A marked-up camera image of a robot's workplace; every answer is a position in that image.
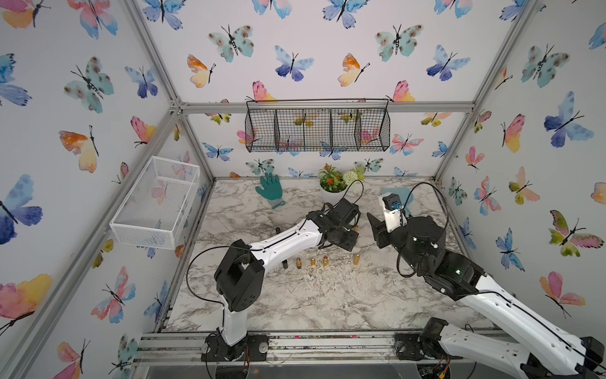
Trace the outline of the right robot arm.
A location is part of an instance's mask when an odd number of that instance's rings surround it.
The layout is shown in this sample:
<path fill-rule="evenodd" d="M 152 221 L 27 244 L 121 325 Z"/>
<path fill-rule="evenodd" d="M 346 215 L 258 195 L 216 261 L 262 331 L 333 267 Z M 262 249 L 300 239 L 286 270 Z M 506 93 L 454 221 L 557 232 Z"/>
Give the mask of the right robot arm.
<path fill-rule="evenodd" d="M 377 246 L 391 246 L 397 261 L 442 295 L 497 325 L 510 342 L 472 333 L 438 317 L 425 325 L 418 346 L 433 358 L 467 358 L 517 378 L 603 378 L 605 347 L 547 321 L 472 260 L 446 248 L 446 230 L 430 216 L 368 216 Z"/>

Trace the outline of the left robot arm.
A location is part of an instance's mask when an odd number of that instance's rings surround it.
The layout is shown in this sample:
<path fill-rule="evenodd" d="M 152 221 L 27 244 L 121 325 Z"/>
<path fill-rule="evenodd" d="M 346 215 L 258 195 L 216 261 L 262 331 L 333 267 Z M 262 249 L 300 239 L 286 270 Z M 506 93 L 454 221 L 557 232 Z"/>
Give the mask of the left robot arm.
<path fill-rule="evenodd" d="M 223 318 L 216 336 L 207 339 L 205 357 L 217 362 L 242 358 L 249 350 L 247 309 L 260 297 L 265 275 L 307 249 L 337 246 L 352 251 L 360 217 L 359 206 L 343 198 L 335 206 L 325 204 L 308 213 L 270 238 L 249 244 L 241 239 L 233 242 L 214 274 Z"/>

